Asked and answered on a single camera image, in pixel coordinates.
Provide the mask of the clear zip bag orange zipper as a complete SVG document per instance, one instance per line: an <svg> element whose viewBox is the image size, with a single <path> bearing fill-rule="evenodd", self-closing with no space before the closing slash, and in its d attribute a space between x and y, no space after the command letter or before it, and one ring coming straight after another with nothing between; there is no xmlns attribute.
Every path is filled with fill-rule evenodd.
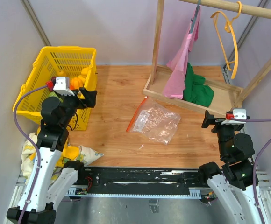
<svg viewBox="0 0 271 224"><path fill-rule="evenodd" d="M145 97L138 106L126 131L138 132L148 139L164 145L170 143L177 131L181 116Z"/></svg>

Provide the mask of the green cabbage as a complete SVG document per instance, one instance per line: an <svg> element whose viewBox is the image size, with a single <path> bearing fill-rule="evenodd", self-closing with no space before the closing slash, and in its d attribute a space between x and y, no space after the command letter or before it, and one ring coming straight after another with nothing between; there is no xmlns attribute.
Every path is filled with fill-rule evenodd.
<svg viewBox="0 0 271 224"><path fill-rule="evenodd" d="M50 92L48 94L48 97L56 97L60 100L60 102L62 102L63 100L53 91L53 92Z"/></svg>

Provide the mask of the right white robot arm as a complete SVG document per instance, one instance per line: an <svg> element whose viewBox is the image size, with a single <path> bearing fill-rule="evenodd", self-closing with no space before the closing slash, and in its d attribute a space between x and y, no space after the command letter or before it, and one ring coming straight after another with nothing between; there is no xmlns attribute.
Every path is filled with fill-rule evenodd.
<svg viewBox="0 0 271 224"><path fill-rule="evenodd" d="M212 133L217 134L220 160L201 165L198 169L198 182L209 186L227 212L231 224L267 224L258 178L254 173L254 163L249 159L255 154L249 135L241 133L249 116L245 109L233 109L224 118L216 118L205 111L201 125L213 125Z"/></svg>

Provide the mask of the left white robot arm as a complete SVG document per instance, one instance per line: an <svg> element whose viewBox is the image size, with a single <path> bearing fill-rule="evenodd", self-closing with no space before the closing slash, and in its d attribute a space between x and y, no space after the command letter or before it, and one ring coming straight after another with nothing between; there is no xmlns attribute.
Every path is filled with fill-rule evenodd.
<svg viewBox="0 0 271 224"><path fill-rule="evenodd" d="M34 143L36 156L30 180L18 205L7 211L7 219L14 224L52 224L60 202L73 184L87 181L87 188L92 186L93 181L80 161L65 163L54 183L51 178L69 136L69 122L77 110L95 107L97 91L81 87L68 89L66 96L59 90L54 92L56 97L42 102L42 120L38 140Z"/></svg>

